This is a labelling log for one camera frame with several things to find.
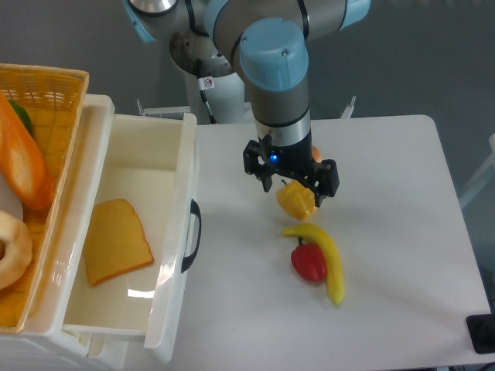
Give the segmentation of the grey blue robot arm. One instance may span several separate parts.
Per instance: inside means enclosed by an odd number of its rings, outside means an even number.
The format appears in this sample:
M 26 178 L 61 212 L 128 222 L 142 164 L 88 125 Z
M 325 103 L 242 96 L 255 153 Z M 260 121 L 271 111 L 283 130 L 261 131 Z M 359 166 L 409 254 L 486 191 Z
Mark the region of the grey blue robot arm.
M 332 159 L 312 156 L 306 43 L 363 19 L 368 1 L 126 1 L 146 42 L 173 32 L 172 54 L 198 80 L 237 74 L 251 99 L 257 137 L 244 170 L 269 190 L 272 176 L 298 181 L 314 203 L 336 194 Z

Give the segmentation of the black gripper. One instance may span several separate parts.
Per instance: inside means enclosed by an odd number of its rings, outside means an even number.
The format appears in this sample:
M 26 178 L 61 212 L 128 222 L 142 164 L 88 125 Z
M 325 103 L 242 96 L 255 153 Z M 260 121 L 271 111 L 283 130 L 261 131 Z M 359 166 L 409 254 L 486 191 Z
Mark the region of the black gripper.
M 289 146 L 275 146 L 271 139 L 250 140 L 243 150 L 243 162 L 244 172 L 254 175 L 265 192 L 270 191 L 275 172 L 308 176 L 316 208 L 325 198 L 334 197 L 340 185 L 337 164 L 333 159 L 314 160 L 311 131 L 301 141 Z

